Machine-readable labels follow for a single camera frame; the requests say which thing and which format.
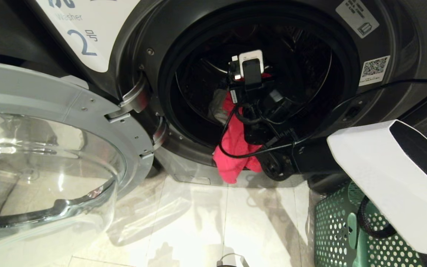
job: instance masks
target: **red towel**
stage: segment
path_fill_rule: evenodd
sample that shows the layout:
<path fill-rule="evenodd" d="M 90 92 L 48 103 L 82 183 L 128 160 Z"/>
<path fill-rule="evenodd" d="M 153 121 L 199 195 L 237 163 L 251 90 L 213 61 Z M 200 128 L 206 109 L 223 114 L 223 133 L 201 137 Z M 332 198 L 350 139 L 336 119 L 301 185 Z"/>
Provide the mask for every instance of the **red towel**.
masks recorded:
<path fill-rule="evenodd" d="M 227 93 L 227 97 L 224 101 L 224 110 L 230 114 L 234 107 L 235 104 L 232 102 L 232 97 Z M 243 155 L 255 152 L 261 145 L 252 145 L 245 141 L 244 125 L 234 115 L 222 139 L 222 147 L 229 154 Z M 228 184 L 235 184 L 237 182 L 237 177 L 244 167 L 254 172 L 261 172 L 261 165 L 256 157 L 233 159 L 225 155 L 218 146 L 215 148 L 213 160 L 217 163 L 220 176 L 222 176 L 222 179 Z"/>

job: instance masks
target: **sticker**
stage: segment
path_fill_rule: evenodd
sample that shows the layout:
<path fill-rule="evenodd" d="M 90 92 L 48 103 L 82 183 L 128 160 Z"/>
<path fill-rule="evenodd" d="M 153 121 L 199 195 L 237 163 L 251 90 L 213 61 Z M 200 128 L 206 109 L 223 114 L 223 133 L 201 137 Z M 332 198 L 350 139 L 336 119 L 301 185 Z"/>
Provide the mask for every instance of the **sticker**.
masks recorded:
<path fill-rule="evenodd" d="M 232 96 L 232 102 L 234 102 L 234 104 L 238 103 L 237 93 L 235 90 L 230 91 L 230 96 Z"/>
<path fill-rule="evenodd" d="M 335 11 L 361 38 L 366 37 L 380 26 L 361 0 L 345 0 Z"/>
<path fill-rule="evenodd" d="M 36 0 L 85 66 L 106 72 L 115 39 L 139 0 Z"/>
<path fill-rule="evenodd" d="M 390 56 L 380 57 L 363 63 L 359 86 L 383 81 Z"/>

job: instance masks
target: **qr code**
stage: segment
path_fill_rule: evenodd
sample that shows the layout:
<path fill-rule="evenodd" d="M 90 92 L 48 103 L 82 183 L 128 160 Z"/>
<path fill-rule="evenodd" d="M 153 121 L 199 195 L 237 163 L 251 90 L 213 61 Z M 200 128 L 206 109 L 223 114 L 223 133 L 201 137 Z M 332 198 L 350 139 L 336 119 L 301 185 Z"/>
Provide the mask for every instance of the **qr code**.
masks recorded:
<path fill-rule="evenodd" d="M 381 59 L 365 62 L 363 66 L 362 78 L 383 73 L 387 66 L 387 62 L 388 62 L 388 57 L 383 57 Z"/>

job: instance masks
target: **washer door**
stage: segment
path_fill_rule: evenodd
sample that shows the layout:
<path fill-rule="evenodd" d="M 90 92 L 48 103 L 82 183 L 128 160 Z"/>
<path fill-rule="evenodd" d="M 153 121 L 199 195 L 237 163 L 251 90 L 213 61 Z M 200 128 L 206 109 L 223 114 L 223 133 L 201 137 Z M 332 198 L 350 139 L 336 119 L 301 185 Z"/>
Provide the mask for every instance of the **washer door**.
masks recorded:
<path fill-rule="evenodd" d="M 108 228 L 117 198 L 153 162 L 129 113 L 107 118 L 119 110 L 64 79 L 0 64 L 0 266 L 47 264 Z"/>

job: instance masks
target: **floor tile grout line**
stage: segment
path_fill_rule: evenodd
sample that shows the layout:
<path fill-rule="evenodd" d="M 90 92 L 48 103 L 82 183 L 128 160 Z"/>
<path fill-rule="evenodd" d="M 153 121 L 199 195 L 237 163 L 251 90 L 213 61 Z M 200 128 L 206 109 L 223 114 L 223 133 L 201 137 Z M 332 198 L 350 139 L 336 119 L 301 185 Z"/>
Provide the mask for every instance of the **floor tile grout line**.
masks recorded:
<path fill-rule="evenodd" d="M 300 242 L 300 238 L 301 238 L 301 234 L 299 232 L 299 216 L 298 216 L 298 199 L 296 199 L 296 188 L 298 188 L 298 186 L 293 188 L 293 195 L 294 195 L 294 209 L 296 212 L 296 231 L 298 232 L 298 248 L 299 248 L 299 259 L 300 259 L 300 263 L 302 266 L 302 253 L 301 253 L 301 242 Z"/>
<path fill-rule="evenodd" d="M 108 261 L 101 261 L 101 260 L 90 260 L 89 258 L 82 258 L 82 257 L 76 257 L 76 256 L 72 256 L 72 258 L 79 258 L 80 260 L 89 260 L 89 261 L 96 261 L 96 262 L 108 263 L 108 264 L 112 264 L 112 265 L 116 265 L 116 266 L 134 267 L 132 265 L 118 264 L 118 263 L 113 263 L 113 262 L 108 262 Z"/>
<path fill-rule="evenodd" d="M 164 181 L 162 183 L 161 196 L 159 196 L 158 206 L 156 207 L 156 214 L 154 215 L 154 223 L 153 223 L 153 226 L 151 228 L 151 234 L 149 235 L 148 249 L 146 250 L 146 255 L 144 256 L 144 259 L 146 260 L 146 264 L 148 261 L 148 253 L 149 253 L 149 246 L 151 245 L 151 238 L 152 238 L 153 233 L 154 233 L 154 227 L 156 226 L 156 220 L 158 219 L 159 206 L 161 206 L 161 199 L 162 199 L 162 196 L 164 194 L 164 186 L 166 185 L 166 179 L 168 178 L 168 176 L 169 176 L 169 174 L 166 173 L 166 176 L 164 177 Z"/>
<path fill-rule="evenodd" d="M 225 231 L 227 230 L 227 211 L 228 211 L 228 192 L 229 191 L 230 191 L 230 185 L 227 184 L 227 198 L 225 200 L 224 234 L 222 238 L 222 254 L 220 255 L 220 257 L 223 257 L 225 253 Z"/>

